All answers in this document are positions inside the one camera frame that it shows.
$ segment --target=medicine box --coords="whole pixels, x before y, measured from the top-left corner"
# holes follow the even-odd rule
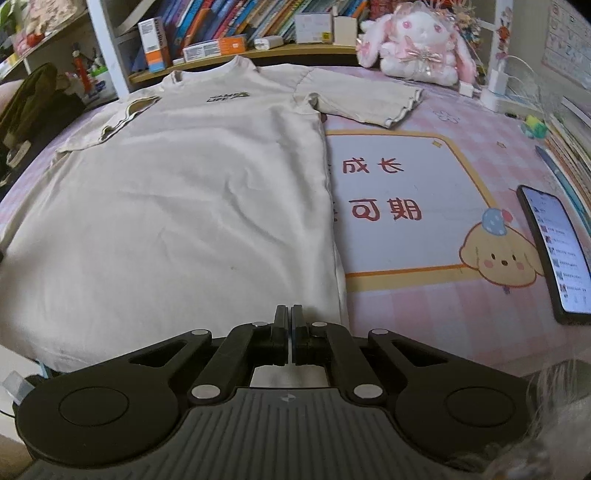
[[[170,66],[170,53],[166,43],[166,35],[162,18],[150,18],[138,23],[139,36],[144,46],[144,53],[148,61],[148,69],[159,72]]]
[[[246,37],[236,35],[190,45],[183,49],[183,56],[185,61],[194,61],[222,55],[238,55],[244,52],[246,52]]]

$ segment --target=clear plastic object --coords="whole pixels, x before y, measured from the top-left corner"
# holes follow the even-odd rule
[[[6,388],[6,391],[17,405],[20,405],[23,399],[35,388],[15,371],[10,372],[6,380],[2,382],[2,386]]]

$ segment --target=circular pad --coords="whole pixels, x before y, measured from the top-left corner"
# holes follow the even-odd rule
[[[117,420],[129,407],[129,399],[120,391],[105,387],[76,390],[64,398],[60,413],[80,427],[97,427]]]
[[[507,422],[515,413],[513,400],[492,388],[463,388],[446,398],[449,414],[471,427],[495,427]]]

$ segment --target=wooden shelf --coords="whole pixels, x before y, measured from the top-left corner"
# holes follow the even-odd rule
[[[65,33],[67,33],[66,32],[67,29],[69,29],[72,25],[75,25],[75,24],[76,25],[80,25],[80,24],[82,24],[83,21],[87,21],[88,20],[87,17],[88,17],[88,9],[85,9],[83,12],[79,13],[78,15],[74,15],[71,19],[66,20],[59,27],[57,27],[55,30],[52,30],[37,45],[35,45],[33,48],[29,48],[21,57],[19,57],[19,59],[10,68],[10,70],[7,70],[0,77],[0,82],[2,80],[4,80],[15,68],[17,68],[23,62],[23,60],[25,60],[28,56],[32,55],[34,52],[36,52],[37,50],[39,50],[43,45],[46,45],[47,43],[49,43],[49,42],[51,42],[53,40],[56,40],[58,38],[63,37],[65,35]]]
[[[341,47],[338,45],[324,45],[324,44],[288,44],[282,47],[272,48],[270,50],[248,50],[240,54],[242,57],[249,59],[260,59],[270,57],[291,57],[297,55],[355,55],[355,47]],[[131,83],[140,83],[145,80],[150,80],[158,77],[168,75],[175,70],[191,70],[211,65],[218,65],[232,60],[235,55],[222,55],[220,57],[210,57],[203,60],[195,60],[175,65],[160,72],[150,73],[148,70],[144,72],[134,73],[130,75],[129,81]]]

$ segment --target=cardboard box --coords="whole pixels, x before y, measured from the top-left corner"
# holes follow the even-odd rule
[[[333,25],[335,40],[333,45],[354,47],[357,45],[357,19],[351,17],[334,17]]]
[[[148,69],[155,73],[170,67],[170,52],[166,43],[162,18],[150,18],[140,22],[138,29],[148,61]]]
[[[238,55],[244,52],[246,52],[246,37],[236,35],[190,45],[183,49],[183,56],[185,61],[194,61],[222,55]]]
[[[297,14],[296,43],[332,43],[331,14]]]

